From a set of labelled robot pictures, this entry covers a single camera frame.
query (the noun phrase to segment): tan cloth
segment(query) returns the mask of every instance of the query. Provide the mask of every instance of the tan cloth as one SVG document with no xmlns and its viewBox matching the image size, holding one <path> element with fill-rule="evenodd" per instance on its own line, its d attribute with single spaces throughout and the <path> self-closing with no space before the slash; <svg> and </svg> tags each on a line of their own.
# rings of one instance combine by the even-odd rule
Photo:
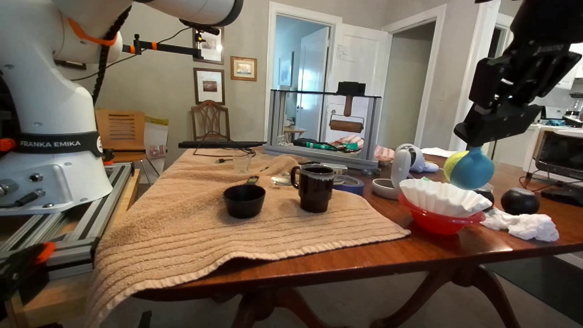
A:
<svg viewBox="0 0 583 328">
<path fill-rule="evenodd" d="M 295 187 L 269 185 L 271 174 L 289 170 L 295 158 L 257 154 L 240 174 L 231 154 L 184 150 L 127 214 L 109 225 L 96 249 L 91 323 L 98 325 L 136 291 L 200 278 L 235 256 L 277 260 L 410 232 L 346 190 L 333 190 L 326 212 L 302 211 Z M 247 220 L 231 218 L 222 192 L 249 172 L 266 187 L 262 211 Z"/>
</svg>

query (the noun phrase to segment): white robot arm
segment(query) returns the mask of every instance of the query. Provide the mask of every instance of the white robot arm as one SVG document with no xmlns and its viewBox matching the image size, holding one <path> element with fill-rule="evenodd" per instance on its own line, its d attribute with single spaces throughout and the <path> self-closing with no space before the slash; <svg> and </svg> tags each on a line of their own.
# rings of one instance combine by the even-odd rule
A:
<svg viewBox="0 0 583 328">
<path fill-rule="evenodd" d="M 233 21 L 242 0 L 142 0 L 195 25 Z M 16 149 L 0 154 L 0 216 L 62 211 L 111 190 L 91 92 L 54 59 L 96 61 L 122 48 L 131 0 L 1 0 L 0 76 L 14 101 Z"/>
</svg>

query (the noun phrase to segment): black mug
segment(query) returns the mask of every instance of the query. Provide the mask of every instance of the black mug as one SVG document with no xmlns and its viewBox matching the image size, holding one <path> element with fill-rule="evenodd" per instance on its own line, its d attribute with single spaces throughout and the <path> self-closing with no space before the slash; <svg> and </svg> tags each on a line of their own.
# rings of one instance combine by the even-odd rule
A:
<svg viewBox="0 0 583 328">
<path fill-rule="evenodd" d="M 326 211 L 331 198 L 333 176 L 335 172 L 328 165 L 291 167 L 289 180 L 298 189 L 300 207 L 315 212 Z"/>
</svg>

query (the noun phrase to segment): mug handle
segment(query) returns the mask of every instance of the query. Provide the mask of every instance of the mug handle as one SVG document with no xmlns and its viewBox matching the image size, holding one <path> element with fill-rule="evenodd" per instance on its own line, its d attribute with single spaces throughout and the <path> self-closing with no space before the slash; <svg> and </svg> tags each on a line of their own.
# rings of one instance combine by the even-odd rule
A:
<svg viewBox="0 0 583 328">
<path fill-rule="evenodd" d="M 289 181 L 291 185 L 297 189 L 298 187 L 298 180 L 297 180 L 297 169 L 300 169 L 298 165 L 293 165 L 289 170 Z"/>
</svg>

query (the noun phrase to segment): black bowl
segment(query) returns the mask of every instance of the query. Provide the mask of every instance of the black bowl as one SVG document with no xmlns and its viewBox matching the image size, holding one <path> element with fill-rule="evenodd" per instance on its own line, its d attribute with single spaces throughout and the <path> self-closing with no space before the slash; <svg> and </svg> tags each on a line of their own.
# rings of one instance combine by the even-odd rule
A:
<svg viewBox="0 0 583 328">
<path fill-rule="evenodd" d="M 226 209 L 236 218 L 258 214 L 264 196 L 266 189 L 255 183 L 231 185 L 224 190 Z"/>
</svg>

